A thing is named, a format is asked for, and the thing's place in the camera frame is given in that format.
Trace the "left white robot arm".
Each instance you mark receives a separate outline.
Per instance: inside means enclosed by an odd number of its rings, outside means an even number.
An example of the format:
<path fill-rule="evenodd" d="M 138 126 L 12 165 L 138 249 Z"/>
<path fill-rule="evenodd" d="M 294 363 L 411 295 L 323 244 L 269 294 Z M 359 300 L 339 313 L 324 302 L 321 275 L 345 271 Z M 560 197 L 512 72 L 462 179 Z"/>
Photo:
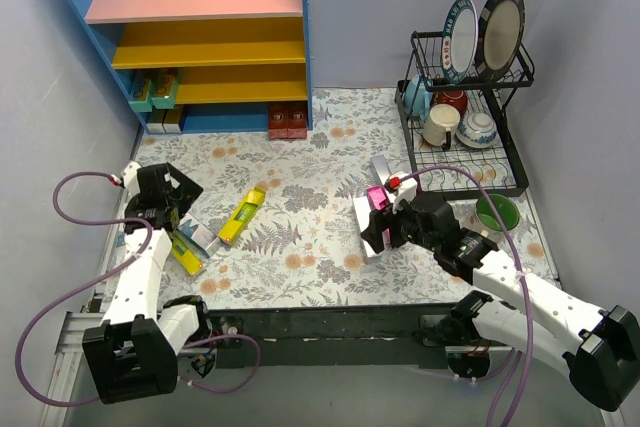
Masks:
<path fill-rule="evenodd" d="M 128 266 L 99 326 L 84 332 L 82 348 L 105 404 L 168 394 L 178 381 L 178 354 L 205 345 L 213 333 L 201 296 L 160 305 L 161 277 L 179 223 L 203 189 L 169 163 L 132 162 L 122 184 L 124 246 Z"/>

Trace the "silver blue R.O box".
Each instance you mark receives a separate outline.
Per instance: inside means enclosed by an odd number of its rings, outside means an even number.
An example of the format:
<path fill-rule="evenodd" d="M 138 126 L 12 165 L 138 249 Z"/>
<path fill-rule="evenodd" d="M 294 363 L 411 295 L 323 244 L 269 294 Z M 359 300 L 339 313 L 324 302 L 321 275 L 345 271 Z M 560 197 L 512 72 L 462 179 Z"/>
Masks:
<path fill-rule="evenodd" d="M 207 258 L 210 258 L 219 248 L 218 237 L 191 214 L 183 217 L 179 224 L 179 232 Z"/>

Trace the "plain silver toothpaste box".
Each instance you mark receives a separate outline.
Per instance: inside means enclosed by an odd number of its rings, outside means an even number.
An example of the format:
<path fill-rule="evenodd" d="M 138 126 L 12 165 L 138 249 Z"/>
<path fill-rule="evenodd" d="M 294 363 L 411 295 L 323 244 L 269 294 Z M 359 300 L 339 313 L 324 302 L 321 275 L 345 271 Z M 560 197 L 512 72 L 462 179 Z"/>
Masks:
<path fill-rule="evenodd" d="M 364 252 L 364 261 L 366 264 L 378 262 L 381 259 L 381 255 L 377 254 L 361 236 L 362 232 L 369 225 L 369 214 L 371 211 L 369 199 L 367 196 L 354 197 L 352 203 L 358 226 L 358 237 Z"/>

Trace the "light blue cup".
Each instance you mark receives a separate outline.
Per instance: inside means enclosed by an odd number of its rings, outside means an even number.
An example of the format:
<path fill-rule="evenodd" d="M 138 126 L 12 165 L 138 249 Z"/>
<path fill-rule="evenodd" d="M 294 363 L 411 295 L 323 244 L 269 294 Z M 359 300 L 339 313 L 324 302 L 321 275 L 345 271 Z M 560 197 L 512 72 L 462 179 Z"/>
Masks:
<path fill-rule="evenodd" d="M 429 80 L 424 80 L 419 74 L 414 75 L 409 81 L 403 99 L 404 112 L 411 117 L 425 121 L 428 118 L 432 93 L 427 90 Z"/>

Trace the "yellow toothpaste box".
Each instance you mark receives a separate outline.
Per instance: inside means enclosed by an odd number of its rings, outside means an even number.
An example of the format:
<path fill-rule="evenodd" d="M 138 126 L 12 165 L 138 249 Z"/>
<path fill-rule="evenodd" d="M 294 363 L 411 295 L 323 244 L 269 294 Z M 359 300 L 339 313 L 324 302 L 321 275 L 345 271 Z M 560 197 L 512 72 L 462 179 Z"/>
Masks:
<path fill-rule="evenodd" d="M 172 240 L 171 253 L 190 276 L 202 271 L 202 262 L 178 236 Z"/>
<path fill-rule="evenodd" d="M 223 225 L 218 233 L 218 238 L 224 244 L 232 246 L 263 205 L 265 197 L 266 192 L 263 189 L 251 189 Z"/>

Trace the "green mug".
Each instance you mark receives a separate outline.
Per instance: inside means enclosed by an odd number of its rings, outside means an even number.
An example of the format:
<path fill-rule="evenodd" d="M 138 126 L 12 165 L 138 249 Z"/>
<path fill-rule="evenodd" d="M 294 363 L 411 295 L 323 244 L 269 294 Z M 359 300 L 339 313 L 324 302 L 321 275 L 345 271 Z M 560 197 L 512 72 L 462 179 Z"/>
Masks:
<path fill-rule="evenodd" d="M 486 198 L 480 198 L 475 205 L 475 213 L 479 221 L 490 230 L 501 231 L 504 225 L 507 231 L 513 230 L 520 221 L 520 212 L 516 204 L 508 197 L 490 194 L 490 206 Z"/>

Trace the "yellow toothpaste box front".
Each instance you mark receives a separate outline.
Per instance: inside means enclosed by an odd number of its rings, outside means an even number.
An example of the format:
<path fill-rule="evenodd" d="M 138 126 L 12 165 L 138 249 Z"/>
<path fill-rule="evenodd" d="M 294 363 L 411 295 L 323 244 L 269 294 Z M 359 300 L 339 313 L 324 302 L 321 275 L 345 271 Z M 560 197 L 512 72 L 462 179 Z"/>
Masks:
<path fill-rule="evenodd" d="M 202 271 L 202 262 L 178 236 L 172 240 L 171 253 L 190 276 Z"/>

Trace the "red ceramic bowl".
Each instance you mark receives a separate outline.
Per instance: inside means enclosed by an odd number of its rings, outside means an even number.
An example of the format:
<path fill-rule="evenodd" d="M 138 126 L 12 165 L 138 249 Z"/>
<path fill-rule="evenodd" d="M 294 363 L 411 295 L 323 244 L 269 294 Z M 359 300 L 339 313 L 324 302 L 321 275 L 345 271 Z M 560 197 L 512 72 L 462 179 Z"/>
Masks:
<path fill-rule="evenodd" d="M 463 118 L 468 108 L 468 96 L 462 90 L 436 92 L 432 99 L 433 105 L 448 104 L 454 107 L 461 118 Z"/>

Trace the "white plate with green rim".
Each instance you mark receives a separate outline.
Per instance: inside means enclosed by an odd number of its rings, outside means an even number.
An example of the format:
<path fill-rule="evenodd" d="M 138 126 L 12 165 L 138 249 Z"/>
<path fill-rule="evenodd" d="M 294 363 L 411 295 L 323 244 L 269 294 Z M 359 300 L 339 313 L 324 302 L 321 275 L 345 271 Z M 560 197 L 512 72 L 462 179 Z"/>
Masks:
<path fill-rule="evenodd" d="M 450 84 L 461 83 L 473 64 L 478 41 L 478 20 L 472 0 L 456 0 L 450 7 L 441 41 L 441 65 Z"/>

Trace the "silver purple toothpaste box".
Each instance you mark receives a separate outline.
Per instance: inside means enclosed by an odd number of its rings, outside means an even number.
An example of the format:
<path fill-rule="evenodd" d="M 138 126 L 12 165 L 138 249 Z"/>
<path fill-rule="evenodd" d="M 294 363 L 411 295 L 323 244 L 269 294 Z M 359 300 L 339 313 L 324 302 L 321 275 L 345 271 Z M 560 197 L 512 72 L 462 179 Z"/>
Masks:
<path fill-rule="evenodd" d="M 147 116 L 146 128 L 151 134 L 164 134 L 164 120 L 166 111 L 163 109 L 153 109 Z"/>

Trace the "blue shelf with coloured boards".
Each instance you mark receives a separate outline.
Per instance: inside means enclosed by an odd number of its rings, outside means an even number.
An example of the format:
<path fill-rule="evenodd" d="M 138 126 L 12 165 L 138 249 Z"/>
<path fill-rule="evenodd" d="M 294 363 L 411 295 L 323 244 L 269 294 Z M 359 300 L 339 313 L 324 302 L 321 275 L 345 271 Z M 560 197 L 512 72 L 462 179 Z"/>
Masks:
<path fill-rule="evenodd" d="M 306 102 L 312 129 L 308 0 L 68 1 L 128 104 L 137 70 L 154 91 L 180 69 L 181 133 L 268 134 L 274 102 Z"/>

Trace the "dark rimmed grey plate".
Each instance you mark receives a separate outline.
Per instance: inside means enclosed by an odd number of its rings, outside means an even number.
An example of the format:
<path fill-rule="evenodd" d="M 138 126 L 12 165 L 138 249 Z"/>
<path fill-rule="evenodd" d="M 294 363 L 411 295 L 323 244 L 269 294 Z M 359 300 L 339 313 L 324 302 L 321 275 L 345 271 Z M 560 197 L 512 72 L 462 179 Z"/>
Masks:
<path fill-rule="evenodd" d="M 474 65 L 482 82 L 497 82 L 509 70 L 525 27 L 524 0 L 487 0 L 478 19 Z"/>

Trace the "blue and white bowl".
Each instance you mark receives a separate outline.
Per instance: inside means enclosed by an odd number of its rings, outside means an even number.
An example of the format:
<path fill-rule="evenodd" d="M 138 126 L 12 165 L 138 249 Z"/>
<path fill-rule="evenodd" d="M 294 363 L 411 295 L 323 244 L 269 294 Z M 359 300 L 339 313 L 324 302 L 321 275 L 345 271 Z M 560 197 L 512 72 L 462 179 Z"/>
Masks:
<path fill-rule="evenodd" d="M 457 127 L 456 137 L 467 147 L 489 148 L 498 135 L 493 118 L 484 112 L 467 112 Z"/>

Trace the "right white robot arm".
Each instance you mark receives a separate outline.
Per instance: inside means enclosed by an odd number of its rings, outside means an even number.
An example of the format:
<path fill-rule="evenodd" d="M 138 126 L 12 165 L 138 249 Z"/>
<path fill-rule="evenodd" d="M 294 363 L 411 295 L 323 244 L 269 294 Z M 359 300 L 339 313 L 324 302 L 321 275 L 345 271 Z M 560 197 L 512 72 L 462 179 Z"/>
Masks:
<path fill-rule="evenodd" d="M 361 237 L 376 253 L 388 245 L 423 247 L 473 286 L 446 320 L 456 341 L 484 338 L 530 352 L 605 411 L 617 410 L 638 384 L 639 323 L 632 312 L 606 310 L 518 271 L 495 242 L 461 227 L 442 196 L 420 193 L 371 211 Z"/>

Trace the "pink toothpaste box left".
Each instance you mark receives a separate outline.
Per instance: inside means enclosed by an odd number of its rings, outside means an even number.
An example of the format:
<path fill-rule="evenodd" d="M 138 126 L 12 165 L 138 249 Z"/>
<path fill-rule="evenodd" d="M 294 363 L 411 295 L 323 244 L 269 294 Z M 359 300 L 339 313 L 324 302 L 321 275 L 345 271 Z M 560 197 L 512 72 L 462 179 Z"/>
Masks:
<path fill-rule="evenodd" d="M 391 209 L 393 213 L 393 204 L 389 200 L 386 190 L 384 188 L 380 186 L 369 188 L 367 190 L 367 197 L 369 199 L 371 211 Z M 393 213 L 393 220 L 392 220 L 392 227 L 391 227 L 391 246 L 387 248 L 399 248 L 402 244 L 403 244 L 403 241 L 400 236 L 399 219 Z"/>

